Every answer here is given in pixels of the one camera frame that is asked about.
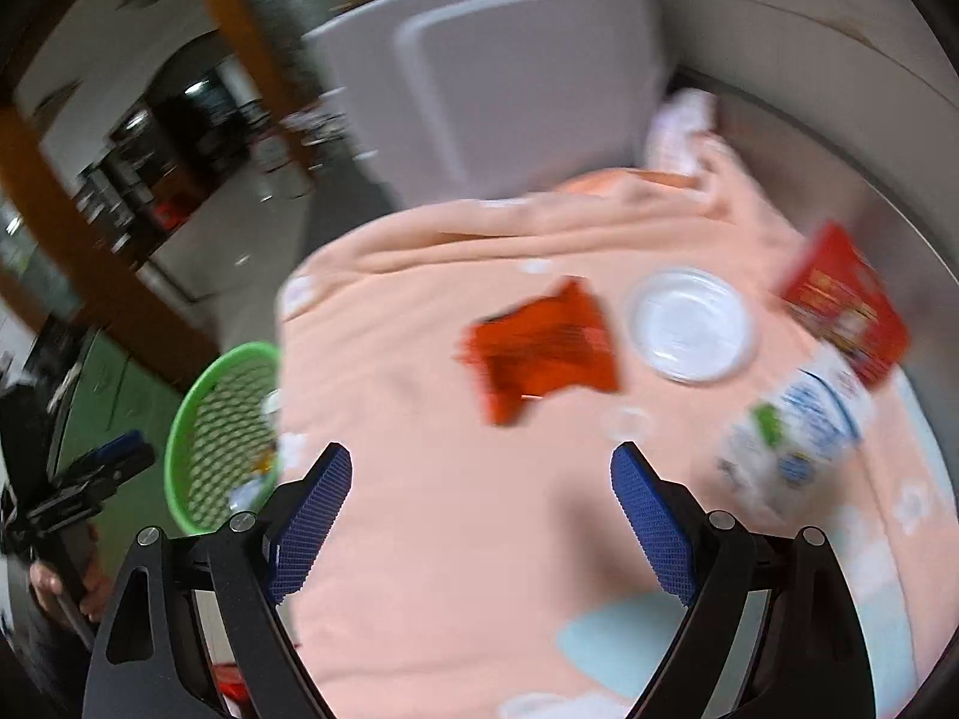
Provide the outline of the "green plastic trash basket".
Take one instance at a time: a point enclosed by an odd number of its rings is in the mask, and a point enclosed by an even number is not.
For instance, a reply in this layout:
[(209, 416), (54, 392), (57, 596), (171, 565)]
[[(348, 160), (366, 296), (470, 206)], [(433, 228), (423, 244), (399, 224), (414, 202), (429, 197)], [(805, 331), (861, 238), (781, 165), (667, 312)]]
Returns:
[(189, 389), (164, 450), (167, 508), (189, 536), (262, 508), (278, 482), (278, 433), (270, 407), (278, 393), (279, 350), (240, 344)]

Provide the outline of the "red plastic stool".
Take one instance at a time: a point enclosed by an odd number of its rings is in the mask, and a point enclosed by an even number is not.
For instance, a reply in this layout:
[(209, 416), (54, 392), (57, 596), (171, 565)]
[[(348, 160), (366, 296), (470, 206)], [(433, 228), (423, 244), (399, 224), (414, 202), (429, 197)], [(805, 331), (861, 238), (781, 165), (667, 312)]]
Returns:
[(240, 675), (236, 664), (233, 664), (233, 662), (215, 664), (213, 666), (213, 677), (215, 677), (219, 694), (228, 701), (229, 705), (236, 706), (239, 709), (247, 709), (252, 706), (249, 690), (247, 690), (247, 685), (245, 685), (244, 678)]

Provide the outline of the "pink fleece blanket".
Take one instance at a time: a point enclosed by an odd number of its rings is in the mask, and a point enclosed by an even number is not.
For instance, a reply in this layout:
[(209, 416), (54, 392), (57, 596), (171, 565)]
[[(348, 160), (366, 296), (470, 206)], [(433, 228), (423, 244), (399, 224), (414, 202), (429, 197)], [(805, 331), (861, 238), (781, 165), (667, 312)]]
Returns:
[[(804, 519), (834, 542), (881, 716), (952, 716), (957, 677), (957, 268), (883, 183), (795, 122), (720, 98), (701, 187), (593, 172), (546, 193), (425, 204), (302, 261), (276, 297), (286, 479), (329, 443), (351, 492), (291, 600), (299, 655), (342, 717), (616, 716), (652, 675), (680, 604), (658, 588), (610, 481), (637, 443), (720, 508), (715, 451), (813, 355), (772, 295), (801, 239), (845, 222), (912, 344), (874, 392), (865, 443)], [(637, 282), (708, 271), (753, 313), (753, 359), (714, 385), (670, 382), (624, 328)], [(611, 325), (621, 389), (563, 389), (489, 424), (459, 359), (473, 321), (582, 277)]]

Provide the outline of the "orange snack wrapper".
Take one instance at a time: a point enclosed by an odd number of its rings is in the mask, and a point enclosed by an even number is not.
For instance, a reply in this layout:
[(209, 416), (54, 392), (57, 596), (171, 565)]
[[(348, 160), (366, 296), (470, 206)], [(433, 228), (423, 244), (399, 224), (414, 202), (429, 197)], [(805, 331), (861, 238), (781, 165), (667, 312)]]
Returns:
[(563, 389), (621, 389), (607, 317), (582, 277), (473, 323), (459, 359), (475, 373), (484, 416), (496, 427), (514, 425), (528, 401)]

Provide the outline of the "white microwave oven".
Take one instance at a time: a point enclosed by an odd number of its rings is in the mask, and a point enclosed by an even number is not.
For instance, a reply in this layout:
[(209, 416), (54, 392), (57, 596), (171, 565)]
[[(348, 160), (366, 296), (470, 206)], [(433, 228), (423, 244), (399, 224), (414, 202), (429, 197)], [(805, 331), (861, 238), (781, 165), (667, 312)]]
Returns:
[(673, 71), (657, 0), (370, 0), (302, 42), (406, 208), (639, 164)]

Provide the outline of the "red snack cup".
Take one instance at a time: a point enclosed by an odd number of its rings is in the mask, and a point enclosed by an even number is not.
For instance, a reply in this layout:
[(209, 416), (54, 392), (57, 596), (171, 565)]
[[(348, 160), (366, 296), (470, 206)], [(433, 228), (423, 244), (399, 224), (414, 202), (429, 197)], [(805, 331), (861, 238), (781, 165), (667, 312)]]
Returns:
[(866, 388), (881, 385), (909, 348), (906, 321), (884, 282), (835, 221), (804, 242), (776, 296), (808, 333), (845, 357)]

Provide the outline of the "white blue milk carton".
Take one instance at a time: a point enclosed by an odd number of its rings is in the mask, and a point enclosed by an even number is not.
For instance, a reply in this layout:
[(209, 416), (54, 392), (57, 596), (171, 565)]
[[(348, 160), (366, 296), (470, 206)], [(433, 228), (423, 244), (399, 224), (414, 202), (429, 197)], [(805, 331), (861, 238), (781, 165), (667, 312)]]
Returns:
[(717, 449), (720, 476), (751, 515), (788, 521), (826, 490), (873, 416), (870, 391), (845, 355), (819, 344), (728, 427)]

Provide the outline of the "white plastic lid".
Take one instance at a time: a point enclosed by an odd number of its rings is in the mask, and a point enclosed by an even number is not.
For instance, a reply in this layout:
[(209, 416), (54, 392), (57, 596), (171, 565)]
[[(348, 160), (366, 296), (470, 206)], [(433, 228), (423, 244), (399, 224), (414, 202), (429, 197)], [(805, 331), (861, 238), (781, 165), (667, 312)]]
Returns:
[(658, 270), (637, 282), (624, 302), (624, 328), (642, 362), (681, 385), (733, 377), (758, 344), (756, 320), (741, 292), (689, 266)]

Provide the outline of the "green kitchen cabinet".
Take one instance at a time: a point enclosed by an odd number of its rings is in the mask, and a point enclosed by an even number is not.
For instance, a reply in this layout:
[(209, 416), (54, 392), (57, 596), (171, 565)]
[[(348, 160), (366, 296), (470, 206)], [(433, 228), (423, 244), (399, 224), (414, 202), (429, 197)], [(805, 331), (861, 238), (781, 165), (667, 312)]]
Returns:
[(149, 524), (182, 536), (164, 494), (164, 450), (182, 394), (104, 333), (86, 336), (78, 367), (78, 377), (57, 409), (53, 472), (60, 474), (81, 455), (137, 430), (153, 446), (156, 461), (104, 505), (98, 516), (102, 542), (116, 536), (127, 543)]

